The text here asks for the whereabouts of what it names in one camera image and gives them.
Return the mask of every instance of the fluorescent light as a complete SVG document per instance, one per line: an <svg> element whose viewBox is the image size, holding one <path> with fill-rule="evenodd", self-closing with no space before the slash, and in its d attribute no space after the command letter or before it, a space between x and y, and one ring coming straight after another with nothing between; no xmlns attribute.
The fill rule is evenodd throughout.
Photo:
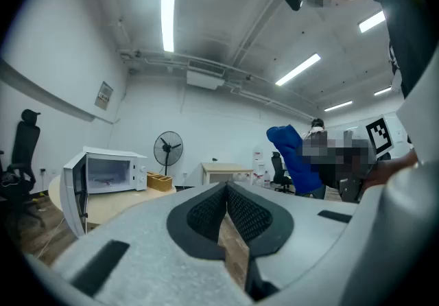
<svg viewBox="0 0 439 306"><path fill-rule="evenodd" d="M358 26L362 33L369 30L370 28L380 24L385 21L384 12L380 11L377 14L371 16L369 19L366 19L364 22L361 22Z"/></svg>
<svg viewBox="0 0 439 306"><path fill-rule="evenodd" d="M388 91L391 91L392 90L392 87L391 86L389 86L388 88L386 88L386 89L384 89L384 90L381 90L381 91L377 91L375 94L373 94L374 96L377 96L377 95L379 95L379 94L382 94L382 93L387 93Z"/></svg>
<svg viewBox="0 0 439 306"><path fill-rule="evenodd" d="M298 65L295 69L289 72L285 77L276 82L277 85L284 85L288 80L296 77L300 72L303 72L306 68L312 66L314 63L320 60L320 56L318 54L312 55L306 61Z"/></svg>
<svg viewBox="0 0 439 306"><path fill-rule="evenodd" d="M162 0L163 49L174 52L174 5L175 0Z"/></svg>
<svg viewBox="0 0 439 306"><path fill-rule="evenodd" d="M341 104L341 105L337 105L337 106L334 106L334 107L327 108L327 109L325 110L325 112L335 110L336 108L339 108L339 107L348 106L348 105L350 105L350 104L352 104L352 101L348 101L348 102L345 102L344 104Z"/></svg>

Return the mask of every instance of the microwave door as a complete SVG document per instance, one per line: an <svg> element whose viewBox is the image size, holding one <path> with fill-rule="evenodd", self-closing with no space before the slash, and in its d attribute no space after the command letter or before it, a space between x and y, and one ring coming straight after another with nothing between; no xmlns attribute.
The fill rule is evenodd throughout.
<svg viewBox="0 0 439 306"><path fill-rule="evenodd" d="M79 153L64 166L60 200L64 218L73 233L77 237L86 234L88 189L85 152Z"/></svg>

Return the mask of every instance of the wooden table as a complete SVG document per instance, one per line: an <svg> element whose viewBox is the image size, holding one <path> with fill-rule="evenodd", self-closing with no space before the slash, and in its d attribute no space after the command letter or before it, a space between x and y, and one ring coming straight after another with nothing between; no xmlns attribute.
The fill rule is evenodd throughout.
<svg viewBox="0 0 439 306"><path fill-rule="evenodd" d="M60 177L56 176L49 184L49 197L53 204L62 211L60 199ZM88 218L90 224L102 224L110 218L136 204L161 198L162 196L176 193L176 188L168 191L159 191L147 188L143 191L120 191L117 193L94 193L88 195Z"/></svg>
<svg viewBox="0 0 439 306"><path fill-rule="evenodd" d="M253 169L248 169L237 165L236 163L202 163L203 167L203 180L202 183L209 184L211 182L211 174L230 174L235 173L250 174L250 183L252 182Z"/></svg>

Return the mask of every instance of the microwave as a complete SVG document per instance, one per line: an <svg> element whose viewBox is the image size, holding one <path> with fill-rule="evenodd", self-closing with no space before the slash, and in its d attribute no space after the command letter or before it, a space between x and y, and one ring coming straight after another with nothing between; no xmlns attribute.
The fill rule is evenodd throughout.
<svg viewBox="0 0 439 306"><path fill-rule="evenodd" d="M88 193L146 190L146 156L87 146L82 152L86 154Z"/></svg>
<svg viewBox="0 0 439 306"><path fill-rule="evenodd" d="M86 234L90 193L146 190L146 160L134 152L84 147L63 167L61 207L77 237Z"/></svg>

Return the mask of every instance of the white wall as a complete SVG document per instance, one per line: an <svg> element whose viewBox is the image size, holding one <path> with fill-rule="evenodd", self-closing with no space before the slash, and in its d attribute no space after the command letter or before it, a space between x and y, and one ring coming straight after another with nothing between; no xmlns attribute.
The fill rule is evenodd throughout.
<svg viewBox="0 0 439 306"><path fill-rule="evenodd" d="M10 78L2 68L0 149L5 154L0 157L4 169L10 164L16 126L26 108L41 113L36 124L40 127L40 138L32 159L32 170L37 181L31 193L47 190L50 180L61 173L62 167L81 152L84 145L105 148L108 144L112 128L110 123L87 115L40 89L32 88L29 82ZM44 178L40 176L40 168L46 169Z"/></svg>
<svg viewBox="0 0 439 306"><path fill-rule="evenodd" d="M273 177L271 151L276 149L267 140L267 129L287 124L299 132L309 129L301 120L243 97L187 86L185 80L169 77L130 76L117 117L109 148L148 156L148 170L154 172L162 170L153 153L157 137L168 130L182 137L182 158L168 172L175 185L199 185L200 163L213 157L252 168L256 145L263 148L265 167ZM183 172L188 173L186 180Z"/></svg>
<svg viewBox="0 0 439 306"><path fill-rule="evenodd" d="M401 93L396 95L382 94L376 96L376 98L373 103L368 102L366 105L357 105L361 102L361 100L358 100L352 106L337 108L325 113L324 125L328 128L396 112L404 102Z"/></svg>
<svg viewBox="0 0 439 306"><path fill-rule="evenodd" d="M2 47L2 58L53 95L114 121L127 72L97 0L27 0ZM95 106L102 82L113 90L107 110Z"/></svg>

